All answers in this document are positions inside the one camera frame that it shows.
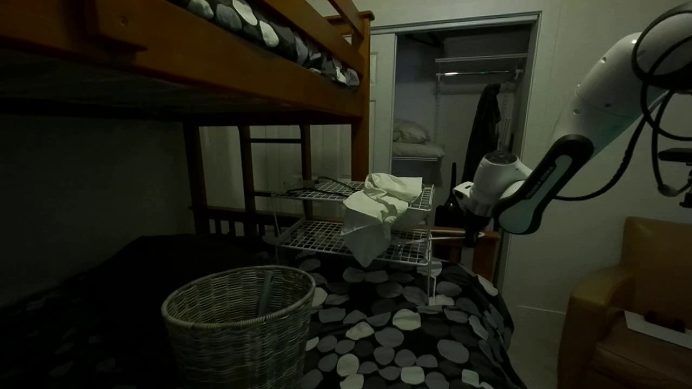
hanging clothes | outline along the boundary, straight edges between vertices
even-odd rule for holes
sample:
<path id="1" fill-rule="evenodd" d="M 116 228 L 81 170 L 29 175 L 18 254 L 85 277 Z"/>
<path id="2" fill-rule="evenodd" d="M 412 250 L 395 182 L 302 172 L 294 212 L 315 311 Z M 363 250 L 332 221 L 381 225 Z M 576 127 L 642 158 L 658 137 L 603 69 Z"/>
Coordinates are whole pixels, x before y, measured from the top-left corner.
<path id="1" fill-rule="evenodd" d="M 480 93 L 461 182 L 473 182 L 483 156 L 497 149 L 497 95 L 500 83 L 486 83 Z"/>

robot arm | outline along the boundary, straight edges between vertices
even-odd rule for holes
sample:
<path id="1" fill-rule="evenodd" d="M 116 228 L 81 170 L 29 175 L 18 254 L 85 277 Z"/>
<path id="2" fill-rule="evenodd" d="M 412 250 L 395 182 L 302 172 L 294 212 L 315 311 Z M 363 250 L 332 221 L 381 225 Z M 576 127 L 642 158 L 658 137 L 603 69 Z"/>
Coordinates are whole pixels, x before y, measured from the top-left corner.
<path id="1" fill-rule="evenodd" d="M 658 17 L 642 35 L 623 36 L 577 83 L 559 121 L 556 137 L 536 169 L 509 153 L 489 153 L 473 182 L 454 188 L 462 197 L 467 230 L 473 236 L 491 217 L 509 234 L 540 227 L 548 203 L 562 186 L 666 91 L 692 83 L 692 7 Z"/>

laundry basket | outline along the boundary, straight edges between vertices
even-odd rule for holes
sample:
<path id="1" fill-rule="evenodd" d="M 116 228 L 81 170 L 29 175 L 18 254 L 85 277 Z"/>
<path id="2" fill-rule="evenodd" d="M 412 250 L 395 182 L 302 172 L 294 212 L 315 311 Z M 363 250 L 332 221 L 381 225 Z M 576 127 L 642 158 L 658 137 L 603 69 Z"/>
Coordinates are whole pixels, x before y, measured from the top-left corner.
<path id="1" fill-rule="evenodd" d="M 315 281 L 287 266 L 217 271 L 162 302 L 186 387 L 296 387 Z"/>

towel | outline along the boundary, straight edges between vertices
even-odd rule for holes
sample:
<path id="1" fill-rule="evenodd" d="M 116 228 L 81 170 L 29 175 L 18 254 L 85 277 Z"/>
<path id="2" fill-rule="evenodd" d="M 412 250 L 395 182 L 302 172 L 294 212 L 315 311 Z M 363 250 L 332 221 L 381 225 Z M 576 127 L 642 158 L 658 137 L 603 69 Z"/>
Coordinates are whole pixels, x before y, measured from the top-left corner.
<path id="1" fill-rule="evenodd" d="M 346 201 L 341 242 L 362 266 L 370 266 L 392 242 L 392 225 L 421 195 L 421 176 L 368 175 L 363 190 Z"/>

wire rack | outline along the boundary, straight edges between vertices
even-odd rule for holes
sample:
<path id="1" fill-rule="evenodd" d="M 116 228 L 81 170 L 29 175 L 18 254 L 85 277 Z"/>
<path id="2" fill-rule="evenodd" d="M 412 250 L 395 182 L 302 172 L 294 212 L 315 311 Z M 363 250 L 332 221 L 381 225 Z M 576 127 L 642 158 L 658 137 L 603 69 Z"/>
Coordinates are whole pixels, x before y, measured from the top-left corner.
<path id="1" fill-rule="evenodd" d="M 290 188 L 284 197 L 301 198 L 301 201 L 345 201 L 352 193 L 362 190 L 363 182 L 335 178 L 335 176 L 319 176 L 301 184 L 299 188 Z M 412 203 L 409 209 L 431 212 L 433 207 L 435 186 L 423 186 L 418 201 Z"/>
<path id="2" fill-rule="evenodd" d="M 351 254 L 351 250 L 341 244 L 341 223 L 334 221 L 299 221 L 276 237 L 276 247 L 309 253 Z M 389 249 L 376 258 L 427 266 L 431 264 L 431 257 L 428 230 L 413 228 L 392 230 Z"/>

